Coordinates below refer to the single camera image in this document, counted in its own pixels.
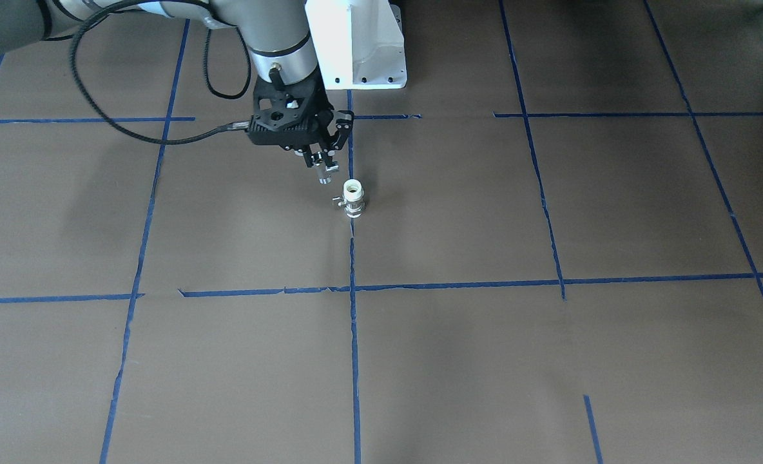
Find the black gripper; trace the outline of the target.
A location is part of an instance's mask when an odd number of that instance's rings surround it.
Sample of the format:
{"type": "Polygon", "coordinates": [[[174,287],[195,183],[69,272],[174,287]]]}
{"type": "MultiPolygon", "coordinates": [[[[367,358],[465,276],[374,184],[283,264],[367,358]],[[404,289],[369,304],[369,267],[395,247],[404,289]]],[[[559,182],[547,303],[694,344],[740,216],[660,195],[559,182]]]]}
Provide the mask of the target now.
{"type": "Polygon", "coordinates": [[[276,145],[287,150],[301,150],[307,167],[319,164],[320,151],[342,150],[353,132],[355,114],[334,110],[328,100],[322,72],[276,89],[273,83],[258,77],[253,91],[254,115],[247,135],[256,145],[276,145]]]}

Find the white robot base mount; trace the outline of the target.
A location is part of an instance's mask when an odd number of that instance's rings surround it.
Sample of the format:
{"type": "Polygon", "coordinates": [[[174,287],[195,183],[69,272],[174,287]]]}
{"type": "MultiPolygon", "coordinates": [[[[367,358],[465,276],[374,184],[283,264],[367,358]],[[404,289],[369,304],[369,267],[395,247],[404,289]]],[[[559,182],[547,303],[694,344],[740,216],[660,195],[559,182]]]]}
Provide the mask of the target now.
{"type": "Polygon", "coordinates": [[[325,89],[406,86],[399,1],[307,1],[304,8],[325,89]]]}

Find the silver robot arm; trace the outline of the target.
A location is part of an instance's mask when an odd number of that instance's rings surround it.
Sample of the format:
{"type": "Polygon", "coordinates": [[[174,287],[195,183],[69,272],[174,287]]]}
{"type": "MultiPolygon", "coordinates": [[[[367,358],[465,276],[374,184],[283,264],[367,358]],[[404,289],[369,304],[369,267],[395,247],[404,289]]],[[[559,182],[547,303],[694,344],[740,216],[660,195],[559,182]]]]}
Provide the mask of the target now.
{"type": "Polygon", "coordinates": [[[122,134],[145,143],[184,145],[241,131],[252,144],[296,153],[307,167],[328,175],[338,169],[333,156],[349,140],[353,114],[331,105],[304,6],[302,1],[0,1],[0,56],[37,43],[67,43],[75,87],[92,112],[122,134]],[[164,36],[173,34],[177,23],[198,24],[209,34],[231,32],[245,51],[245,86],[216,96],[251,95],[250,117],[180,139],[145,136],[111,118],[84,85],[79,59],[84,39],[111,19],[121,24],[109,32],[128,34],[119,45],[148,47],[132,52],[134,58],[163,50],[164,36]]]}

